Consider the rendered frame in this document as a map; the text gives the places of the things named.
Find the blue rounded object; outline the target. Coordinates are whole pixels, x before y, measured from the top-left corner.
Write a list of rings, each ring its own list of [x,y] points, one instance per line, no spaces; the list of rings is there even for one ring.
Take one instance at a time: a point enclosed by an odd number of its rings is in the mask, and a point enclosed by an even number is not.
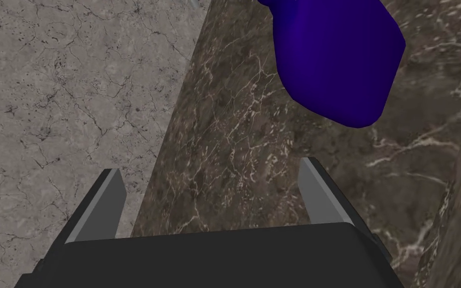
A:
[[[258,0],[278,76],[310,111],[351,128],[382,115],[406,42],[381,0]]]

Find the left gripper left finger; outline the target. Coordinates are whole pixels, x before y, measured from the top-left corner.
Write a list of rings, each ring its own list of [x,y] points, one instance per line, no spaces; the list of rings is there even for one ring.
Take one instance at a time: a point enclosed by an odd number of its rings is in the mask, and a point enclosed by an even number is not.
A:
[[[61,245],[114,239],[127,192],[118,168],[104,169],[58,235]]]

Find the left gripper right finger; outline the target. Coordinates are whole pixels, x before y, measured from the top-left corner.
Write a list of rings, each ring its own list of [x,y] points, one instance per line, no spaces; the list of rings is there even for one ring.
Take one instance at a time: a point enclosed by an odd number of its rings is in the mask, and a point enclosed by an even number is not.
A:
[[[315,157],[302,157],[298,189],[311,224],[349,223],[367,230],[365,221]]]

